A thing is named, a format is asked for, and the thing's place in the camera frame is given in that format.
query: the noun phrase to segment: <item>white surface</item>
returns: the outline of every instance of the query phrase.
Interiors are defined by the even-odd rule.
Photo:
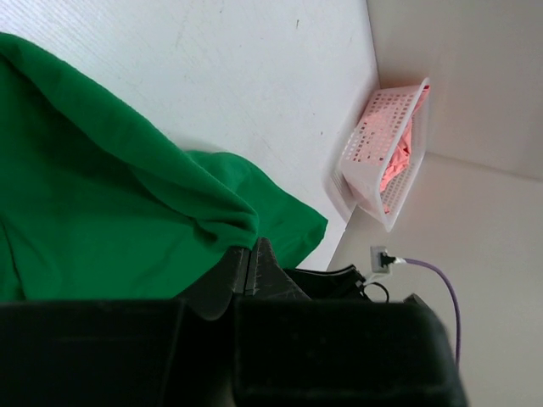
[[[386,233],[358,209],[330,267],[355,263],[369,271],[373,244],[437,265],[460,301],[461,371],[471,405],[540,407],[542,202],[541,182],[427,154],[394,230]],[[395,266],[384,284],[395,300],[419,294],[454,343],[452,302],[436,275]]]
[[[428,78],[418,86],[375,91],[341,157],[340,168],[356,202],[387,231],[394,226],[426,153],[429,101],[413,114],[426,86]],[[409,167],[381,193],[384,172],[411,121]]]
[[[432,79],[429,151],[543,180],[541,0],[368,8],[381,85]]]
[[[0,10],[0,30],[70,62],[180,146],[243,155],[321,212],[327,235],[304,266],[327,266],[347,216],[323,186],[331,153],[377,86],[365,2],[0,0]]]

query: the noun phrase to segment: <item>cable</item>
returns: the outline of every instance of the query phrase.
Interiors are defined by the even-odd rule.
[[[386,287],[383,285],[383,284],[380,284],[378,282],[372,282],[370,284],[368,284],[367,286],[364,286],[363,289],[361,290],[361,293],[362,293],[362,296],[365,297],[365,298],[368,298],[369,297],[367,296],[367,294],[365,293],[364,291],[364,288],[366,287],[369,287],[369,286],[376,286],[376,287],[379,287],[383,290],[384,292],[384,295],[387,296],[387,298],[384,300],[385,303],[388,303],[390,301],[390,293],[389,293],[389,290],[386,289]]]
[[[441,277],[441,280],[445,283],[447,288],[449,289],[449,293],[451,294],[452,298],[452,304],[455,308],[455,317],[456,317],[456,349],[455,349],[455,362],[456,366],[460,365],[460,351],[462,346],[462,324],[460,322],[460,306],[458,305],[458,298],[456,297],[455,289],[453,288],[451,282],[445,275],[443,271],[441,271],[439,268],[437,268],[435,265],[431,265],[430,263],[427,263],[425,261],[421,260],[415,260],[415,259],[406,259],[403,260],[406,261],[409,265],[419,265],[421,267],[426,267],[427,269],[430,269],[431,271],[435,272],[439,277]]]

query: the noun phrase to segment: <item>white plastic basket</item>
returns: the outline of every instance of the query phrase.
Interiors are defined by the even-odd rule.
[[[423,88],[428,85],[426,78],[419,86],[375,91],[340,160],[339,168],[358,206],[382,222],[387,231],[398,218],[426,152],[429,101],[414,115],[413,111]],[[384,171],[412,115],[409,167],[380,192]]]

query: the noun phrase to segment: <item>green towel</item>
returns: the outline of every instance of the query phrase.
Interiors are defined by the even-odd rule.
[[[230,153],[183,152],[99,84],[0,33],[0,299],[169,298],[231,246],[295,267],[326,220]]]

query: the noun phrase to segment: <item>pink fabric in basket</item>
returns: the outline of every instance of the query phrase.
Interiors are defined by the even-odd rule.
[[[415,105],[415,108],[413,110],[413,114],[415,114],[420,107],[423,105],[424,101],[428,97],[428,94],[430,93],[430,86],[425,86],[423,91],[421,92],[421,96],[417,101],[417,104]],[[396,146],[396,150],[392,154],[392,158],[390,159],[389,165],[387,166],[386,170],[383,174],[383,179],[381,180],[381,186],[380,191],[384,191],[389,182],[391,182],[395,176],[399,175],[402,171],[404,171],[407,167],[409,167],[409,158],[411,156],[411,129],[413,126],[413,120],[412,116],[407,122],[406,129],[404,130],[404,133],[401,135],[400,141],[398,142],[398,145]],[[384,205],[384,212],[387,214],[389,212],[389,208],[387,205]]]

